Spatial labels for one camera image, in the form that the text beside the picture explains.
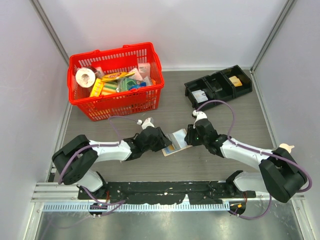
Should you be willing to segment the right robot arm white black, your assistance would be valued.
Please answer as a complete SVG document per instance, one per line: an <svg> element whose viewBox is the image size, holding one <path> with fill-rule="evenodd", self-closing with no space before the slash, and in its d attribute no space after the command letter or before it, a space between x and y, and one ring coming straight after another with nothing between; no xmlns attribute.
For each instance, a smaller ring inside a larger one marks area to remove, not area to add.
<svg viewBox="0 0 320 240"><path fill-rule="evenodd" d="M274 199L287 203L307 183L306 174L283 147L275 150L256 148L226 134L219 134L204 118L187 126L184 138L190 146L204 146L212 155L232 159L257 170L240 171L226 184L226 193L233 198L245 191L266 192Z"/></svg>

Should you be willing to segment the beige leather card holder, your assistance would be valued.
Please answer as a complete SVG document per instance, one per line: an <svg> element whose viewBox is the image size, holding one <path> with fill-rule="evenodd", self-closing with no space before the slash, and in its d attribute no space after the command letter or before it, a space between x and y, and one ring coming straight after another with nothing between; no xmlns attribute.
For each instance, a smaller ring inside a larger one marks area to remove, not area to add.
<svg viewBox="0 0 320 240"><path fill-rule="evenodd" d="M184 140L186 134L187 131L185 128L166 134L166 136L172 141L172 145L175 148L175 152L173 154L192 147L191 145L187 145L187 143Z"/></svg>

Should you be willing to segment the gold VIP card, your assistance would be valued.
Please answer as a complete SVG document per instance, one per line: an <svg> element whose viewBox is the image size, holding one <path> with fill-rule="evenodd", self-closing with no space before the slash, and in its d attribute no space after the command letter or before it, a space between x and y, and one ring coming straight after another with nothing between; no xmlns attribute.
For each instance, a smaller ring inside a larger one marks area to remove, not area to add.
<svg viewBox="0 0 320 240"><path fill-rule="evenodd" d="M231 76L228 78L230 82L235 86L235 87L241 87L243 84L241 80L237 76Z"/></svg>

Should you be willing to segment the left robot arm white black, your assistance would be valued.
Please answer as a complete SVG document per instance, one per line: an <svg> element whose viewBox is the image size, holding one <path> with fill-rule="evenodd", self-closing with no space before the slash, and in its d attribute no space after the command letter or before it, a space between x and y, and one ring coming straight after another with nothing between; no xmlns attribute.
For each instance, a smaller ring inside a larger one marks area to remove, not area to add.
<svg viewBox="0 0 320 240"><path fill-rule="evenodd" d="M89 198L102 199L107 193L107 182L91 169L95 163L132 161L147 151L158 152L171 144L160 127L152 126L118 142L93 141L81 134L55 152L51 159L60 175L60 184L76 184Z"/></svg>

